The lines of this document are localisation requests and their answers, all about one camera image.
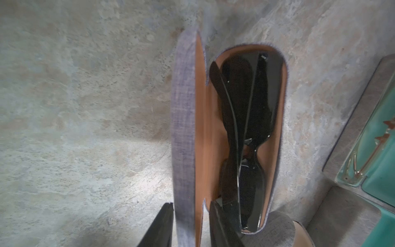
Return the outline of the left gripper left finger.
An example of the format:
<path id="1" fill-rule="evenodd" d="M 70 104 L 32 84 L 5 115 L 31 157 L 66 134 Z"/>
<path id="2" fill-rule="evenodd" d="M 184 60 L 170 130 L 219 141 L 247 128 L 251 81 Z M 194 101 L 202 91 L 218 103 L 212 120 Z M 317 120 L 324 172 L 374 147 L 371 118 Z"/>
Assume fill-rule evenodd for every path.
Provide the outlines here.
<path id="1" fill-rule="evenodd" d="M 138 247 L 171 247 L 173 221 L 173 203 L 165 203 L 138 244 Z"/>

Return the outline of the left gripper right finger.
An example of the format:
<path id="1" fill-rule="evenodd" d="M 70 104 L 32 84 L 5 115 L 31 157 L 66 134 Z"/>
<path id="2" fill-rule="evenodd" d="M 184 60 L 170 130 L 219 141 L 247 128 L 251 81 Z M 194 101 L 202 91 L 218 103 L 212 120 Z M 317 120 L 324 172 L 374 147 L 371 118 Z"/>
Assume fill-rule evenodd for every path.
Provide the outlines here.
<path id="1" fill-rule="evenodd" d="M 210 239 L 212 247 L 243 247 L 241 239 L 216 201 L 210 203 Z"/>

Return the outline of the purple fabric glasses case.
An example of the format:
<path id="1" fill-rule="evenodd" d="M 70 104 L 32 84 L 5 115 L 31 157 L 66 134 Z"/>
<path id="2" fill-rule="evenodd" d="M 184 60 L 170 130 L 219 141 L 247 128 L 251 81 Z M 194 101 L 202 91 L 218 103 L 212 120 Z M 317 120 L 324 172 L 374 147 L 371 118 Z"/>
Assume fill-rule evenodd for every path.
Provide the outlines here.
<path id="1" fill-rule="evenodd" d="M 282 52 L 266 43 L 239 44 L 222 51 L 212 61 L 222 65 L 230 56 L 255 50 L 274 51 L 282 56 L 281 89 L 274 132 L 258 149 L 258 160 L 267 178 L 262 220 L 254 233 L 237 231 L 232 226 L 238 235 L 260 232 L 270 213 L 280 163 L 288 66 Z M 181 247 L 200 246 L 203 211 L 210 209 L 212 201 L 222 208 L 220 172 L 228 158 L 229 144 L 221 102 L 209 78 L 211 64 L 206 64 L 199 30 L 183 31 L 175 50 L 171 86 L 174 209 Z"/>

